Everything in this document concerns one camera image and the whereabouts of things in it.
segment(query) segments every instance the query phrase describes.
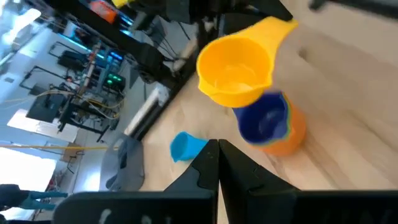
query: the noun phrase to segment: blue led light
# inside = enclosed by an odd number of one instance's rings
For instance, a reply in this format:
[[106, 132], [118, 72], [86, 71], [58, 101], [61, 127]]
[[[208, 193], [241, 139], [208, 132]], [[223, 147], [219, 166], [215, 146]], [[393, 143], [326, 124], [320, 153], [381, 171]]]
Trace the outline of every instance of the blue led light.
[[128, 31], [128, 30], [120, 30], [120, 32], [122, 32], [123, 34], [128, 35], [129, 37], [133, 37], [132, 33], [130, 33], [130, 31]]
[[126, 22], [127, 24], [129, 24], [129, 26], [132, 25], [132, 22], [131, 22], [130, 19], [126, 19], [124, 16], [121, 16], [121, 18], [122, 18], [122, 20], [123, 20], [124, 22]]
[[[67, 36], [65, 36], [65, 35], [62, 35], [62, 34], [58, 34], [58, 35], [60, 35], [61, 37], [67, 39], [69, 42], [71, 42], [71, 43], [73, 43], [73, 44], [76, 44], [77, 46], [79, 46], [79, 47], [85, 49], [86, 51], [91, 52], [90, 49], [88, 49], [87, 47], [85, 47], [85, 46], [79, 44], [78, 42], [76, 42], [76, 41], [74, 41], [74, 40], [72, 40], [71, 38], [69, 38], [69, 37], [67, 37]], [[101, 59], [104, 59], [104, 56], [102, 56], [102, 55], [100, 55], [100, 54], [97, 54], [97, 56], [98, 56], [99, 58], [101, 58]]]
[[[67, 36], [64, 36], [64, 35], [62, 35], [62, 34], [59, 34], [59, 35], [60, 35], [61, 37], [65, 38], [65, 39], [67, 39], [69, 42], [71, 42], [71, 43], [73, 43], [73, 44], [76, 44], [77, 46], [79, 46], [79, 47], [81, 47], [81, 48], [85, 49], [86, 51], [89, 51], [89, 52], [91, 52], [91, 50], [90, 50], [90, 49], [88, 49], [87, 47], [85, 47], [85, 46], [81, 45], [80, 43], [78, 43], [78, 42], [76, 42], [76, 41], [74, 41], [74, 40], [70, 39], [69, 37], [67, 37]], [[97, 56], [98, 56], [99, 58], [102, 58], [102, 59], [104, 59], [104, 56], [102, 56], [102, 55], [100, 55], [100, 54], [97, 54]], [[119, 59], [119, 60], [122, 60], [122, 59], [123, 59], [123, 57], [122, 57], [122, 56], [120, 56], [120, 55], [116, 54], [115, 52], [111, 52], [111, 56], [112, 56], [112, 57], [115, 57], [115, 58], [117, 58], [117, 59]]]
[[122, 60], [122, 59], [123, 59], [122, 56], [118, 55], [118, 54], [115, 53], [115, 52], [111, 52], [111, 55], [112, 55], [113, 57], [116, 57], [116, 58], [119, 59], [119, 60]]

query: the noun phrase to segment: wooden table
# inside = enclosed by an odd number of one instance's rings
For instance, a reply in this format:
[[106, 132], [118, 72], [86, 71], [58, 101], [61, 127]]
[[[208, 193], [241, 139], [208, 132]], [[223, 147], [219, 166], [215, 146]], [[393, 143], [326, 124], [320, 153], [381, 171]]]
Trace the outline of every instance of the wooden table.
[[[306, 115], [307, 137], [289, 157], [257, 151], [239, 135], [230, 108], [211, 101], [194, 75], [143, 140], [142, 190], [163, 190], [188, 166], [169, 145], [187, 131], [227, 139], [254, 161], [300, 189], [396, 189], [398, 68], [299, 26], [282, 44], [274, 86]], [[219, 204], [219, 223], [226, 223]]]

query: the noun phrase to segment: blue cup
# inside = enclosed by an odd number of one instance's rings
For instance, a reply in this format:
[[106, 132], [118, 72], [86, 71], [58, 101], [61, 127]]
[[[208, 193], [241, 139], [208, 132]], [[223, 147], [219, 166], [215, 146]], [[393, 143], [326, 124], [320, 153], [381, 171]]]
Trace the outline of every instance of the blue cup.
[[248, 143], [270, 144], [289, 133], [289, 106], [281, 91], [265, 93], [253, 104], [233, 111], [239, 132]]
[[208, 140], [195, 138], [185, 131], [180, 132], [170, 144], [170, 152], [174, 162], [194, 159]]

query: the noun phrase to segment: black metal frame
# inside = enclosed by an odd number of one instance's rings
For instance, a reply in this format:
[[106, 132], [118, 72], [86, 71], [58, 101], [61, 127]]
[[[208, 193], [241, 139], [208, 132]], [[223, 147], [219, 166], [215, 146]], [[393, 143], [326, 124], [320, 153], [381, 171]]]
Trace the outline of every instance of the black metal frame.
[[64, 47], [66, 47], [67, 49], [72, 50], [72, 51], [74, 51], [74, 52], [80, 54], [79, 51], [77, 51], [77, 50], [75, 50], [75, 49], [69, 47], [68, 45], [66, 45], [66, 44], [64, 44], [64, 43], [62, 43], [62, 42], [59, 42], [59, 41], [56, 41], [56, 42], [52, 45], [52, 47], [49, 49], [49, 51], [48, 51], [47, 53], [48, 53], [49, 55], [53, 56], [53, 57], [60, 58], [60, 56], [55, 55], [55, 54], [52, 52], [52, 51], [55, 49], [55, 47], [56, 47], [57, 45], [58, 45], [58, 46], [59, 46], [59, 45], [64, 46]]
[[230, 224], [398, 223], [397, 190], [300, 190], [225, 139], [210, 139], [162, 192], [74, 194], [52, 221], [216, 224], [219, 186]]
[[164, 105], [159, 106], [155, 103], [146, 115], [141, 119], [141, 122], [137, 125], [137, 128], [130, 133], [130, 137], [141, 141], [144, 136], [148, 133], [150, 128], [155, 124], [157, 119], [161, 116], [163, 111], [166, 110], [168, 105], [174, 100], [177, 94], [180, 92], [182, 87], [188, 82], [196, 70], [196, 61], [199, 52], [205, 47], [207, 43], [216, 39], [218, 36], [217, 30], [212, 29], [209, 32], [205, 31], [204, 24], [199, 24], [199, 37], [198, 37], [198, 48], [197, 52], [189, 56], [188, 60], [185, 61], [185, 65], [180, 70], [181, 79], [174, 88], [170, 90], [169, 98]]
[[96, 110], [93, 110], [93, 109], [90, 109], [90, 108], [84, 108], [84, 107], [82, 107], [82, 106], [80, 106], [78, 104], [75, 104], [73, 102], [74, 98], [75, 98], [74, 96], [69, 96], [68, 97], [68, 102], [64, 106], [64, 112], [59, 117], [59, 122], [61, 123], [61, 125], [59, 127], [59, 131], [62, 132], [64, 127], [66, 126], [66, 124], [70, 124], [70, 125], [76, 126], [78, 128], [83, 128], [83, 129], [85, 129], [87, 131], [91, 131], [91, 132], [94, 132], [96, 134], [99, 134], [99, 137], [98, 137], [98, 140], [97, 140], [97, 142], [99, 142], [101, 140], [101, 138], [104, 136], [105, 132], [109, 129], [109, 127], [110, 127], [109, 124], [107, 124], [104, 129], [98, 130], [98, 129], [95, 129], [95, 128], [91, 128], [89, 126], [85, 126], [83, 124], [76, 123], [76, 122], [74, 122], [74, 120], [71, 119], [71, 117], [72, 117], [73, 112], [74, 111], [78, 111], [78, 110], [86, 111], [86, 112], [88, 112], [90, 114], [93, 114], [93, 115], [95, 115], [97, 117], [100, 117], [100, 118], [106, 119], [106, 117], [104, 115], [102, 115], [101, 113], [97, 112]]
[[106, 45], [132, 55], [137, 63], [146, 71], [155, 75], [156, 81], [168, 88], [173, 88], [178, 80], [172, 76], [170, 69], [163, 64], [165, 56], [154, 46], [140, 43], [135, 39], [120, 32], [115, 26], [102, 19], [79, 0], [45, 2], [67, 17], [71, 17], [85, 24], [85, 29], [96, 34]]
[[47, 69], [45, 69], [45, 68], [42, 68], [42, 67], [40, 67], [40, 66], [35, 65], [35, 66], [33, 66], [33, 68], [32, 68], [29, 72], [26, 73], [26, 75], [25, 75], [23, 81], [19, 84], [19, 86], [20, 86], [21, 88], [24, 88], [24, 89], [26, 89], [26, 90], [32, 90], [32, 88], [29, 88], [28, 86], [25, 86], [25, 85], [24, 85], [24, 82], [25, 82], [26, 80], [28, 80], [28, 79], [33, 75], [33, 73], [35, 72], [35, 70], [37, 70], [37, 69], [39, 69], [39, 70], [41, 70], [41, 71], [43, 71], [43, 72], [47, 72], [47, 73], [49, 73], [49, 74], [51, 74], [51, 75], [53, 75], [53, 76], [56, 76], [56, 77], [58, 77], [58, 78], [64, 79], [63, 76], [58, 75], [58, 74], [55, 73], [55, 72], [51, 72], [51, 71], [49, 71], [49, 70], [47, 70]]

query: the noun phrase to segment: wire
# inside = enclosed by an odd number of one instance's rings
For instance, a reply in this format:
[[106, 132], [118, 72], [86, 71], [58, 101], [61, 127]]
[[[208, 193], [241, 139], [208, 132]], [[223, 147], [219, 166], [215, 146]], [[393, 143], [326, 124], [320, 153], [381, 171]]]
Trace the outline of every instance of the wire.
[[15, 107], [15, 106], [18, 106], [18, 105], [22, 105], [22, 104], [24, 104], [24, 103], [27, 103], [29, 100], [34, 100], [34, 99], [36, 99], [36, 98], [38, 98], [38, 97], [40, 97], [40, 96], [44, 96], [44, 95], [48, 95], [48, 94], [60, 94], [60, 93], [64, 93], [64, 94], [68, 94], [68, 95], [74, 94], [74, 93], [70, 93], [70, 92], [67, 92], [67, 91], [52, 91], [52, 90], [49, 90], [49, 91], [45, 91], [44, 93], [41, 93], [41, 94], [39, 94], [39, 95], [37, 95], [37, 96], [34, 96], [34, 97], [26, 97], [25, 99], [21, 98], [21, 99], [14, 99], [14, 100], [11, 100], [11, 101], [20, 101], [20, 100], [23, 100], [23, 101], [20, 102], [20, 103], [16, 103], [16, 104], [10, 105], [10, 106], [8, 106], [8, 107], [6, 107], [6, 108], [1, 108], [0, 111], [2, 111], [2, 110], [8, 110], [9, 108], [12, 108], [12, 107]]
[[166, 62], [176, 62], [176, 61], [178, 61], [178, 60], [184, 60], [184, 61], [186, 61], [186, 60], [189, 60], [189, 58], [175, 57], [174, 59], [171, 59], [171, 58], [165, 59]]
[[74, 149], [74, 150], [85, 150], [85, 149], [107, 149], [108, 146], [16, 146], [16, 145], [0, 145], [0, 147], [5, 148], [14, 148], [14, 149], [23, 149], [23, 148], [31, 148], [31, 149]]
[[124, 101], [124, 99], [123, 99], [123, 100], [121, 100], [119, 103], [117, 103], [117, 104], [115, 104], [115, 105], [113, 105], [113, 106], [106, 106], [106, 105], [104, 105], [104, 104], [102, 104], [102, 103], [100, 103], [100, 102], [98, 102], [98, 101], [96, 101], [96, 100], [92, 100], [92, 99], [86, 99], [86, 100], [87, 100], [87, 101], [90, 101], [90, 102], [92, 102], [92, 103], [96, 103], [96, 104], [102, 106], [103, 108], [108, 108], [108, 109], [116, 108], [116, 107], [118, 107], [119, 105], [121, 105], [121, 104], [123, 103], [123, 101]]
[[155, 28], [155, 29], [158, 31], [159, 35], [160, 35], [160, 36], [164, 39], [164, 41], [169, 45], [169, 47], [170, 47], [170, 49], [172, 50], [172, 52], [173, 52], [175, 55], [177, 55], [177, 53], [175, 53], [173, 47], [170, 45], [170, 43], [169, 43], [168, 40], [166, 39], [166, 36], [164, 36], [164, 35], [162, 34], [162, 32], [156, 27], [155, 24], [152, 24], [152, 25], [153, 25], [152, 28]]
[[189, 38], [189, 35], [187, 34], [187, 31], [184, 29], [184, 26], [182, 26], [181, 22], [177, 22], [177, 23], [180, 25], [182, 32], [184, 32], [184, 34], [187, 36], [188, 40], [191, 40], [191, 38]]
[[153, 42], [154, 42], [155, 44], [157, 44], [161, 49], [165, 50], [172, 58], [175, 57], [175, 56], [173, 56], [173, 55], [169, 52], [168, 49], [166, 49], [166, 48], [164, 48], [163, 46], [161, 46], [160, 43], [158, 43], [158, 42], [156, 42], [156, 41], [154, 41], [154, 40], [153, 40]]
[[90, 104], [91, 106], [93, 106], [94, 109], [95, 109], [97, 112], [99, 112], [100, 114], [102, 114], [105, 118], [108, 118], [108, 119], [118, 119], [118, 118], [119, 118], [119, 113], [117, 113], [117, 114], [115, 115], [115, 117], [111, 118], [110, 116], [104, 114], [99, 108], [97, 108], [94, 104], [90, 103], [88, 100], [87, 100], [86, 102], [87, 102], [88, 104]]

